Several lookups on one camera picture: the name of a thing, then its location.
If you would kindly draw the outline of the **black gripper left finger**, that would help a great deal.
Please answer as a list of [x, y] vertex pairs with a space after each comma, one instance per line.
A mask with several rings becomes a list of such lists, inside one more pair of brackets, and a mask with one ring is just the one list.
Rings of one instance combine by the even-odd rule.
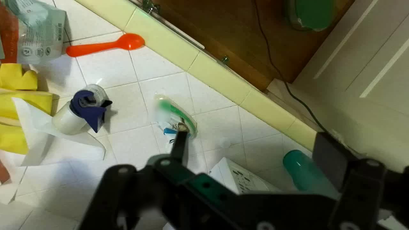
[[238, 230], [224, 202], [234, 193], [206, 174], [187, 169], [187, 130], [177, 134], [172, 151], [137, 170], [109, 167], [80, 224], [80, 230], [133, 230], [144, 212], [156, 210], [177, 230]]

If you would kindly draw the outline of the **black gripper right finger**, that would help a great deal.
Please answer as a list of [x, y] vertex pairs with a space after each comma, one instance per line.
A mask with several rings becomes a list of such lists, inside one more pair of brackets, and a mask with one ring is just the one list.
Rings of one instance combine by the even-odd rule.
[[409, 226], [409, 170], [390, 170], [370, 157], [357, 157], [330, 134], [316, 134], [314, 161], [340, 192], [329, 226], [337, 230], [384, 230], [381, 211]]

